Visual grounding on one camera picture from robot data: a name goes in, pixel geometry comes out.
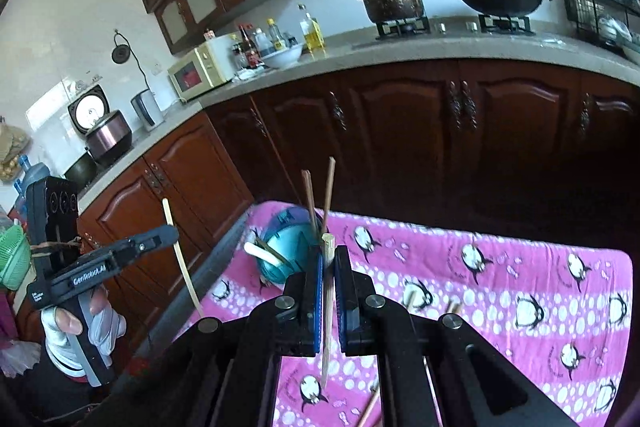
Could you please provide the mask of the gloved left hand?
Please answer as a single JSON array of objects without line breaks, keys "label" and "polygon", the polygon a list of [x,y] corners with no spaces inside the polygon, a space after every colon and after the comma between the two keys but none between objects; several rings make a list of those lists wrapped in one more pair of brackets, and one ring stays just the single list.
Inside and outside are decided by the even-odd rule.
[{"label": "gloved left hand", "polygon": [[103,285],[87,291],[85,296],[90,297],[88,319],[80,319],[62,307],[49,307],[40,313],[46,335],[44,345],[50,361],[60,372],[76,379],[85,378],[86,372],[70,345],[70,337],[87,332],[89,343],[100,352],[106,366],[110,367],[116,341],[125,335],[127,329],[125,317],[114,310]]}]

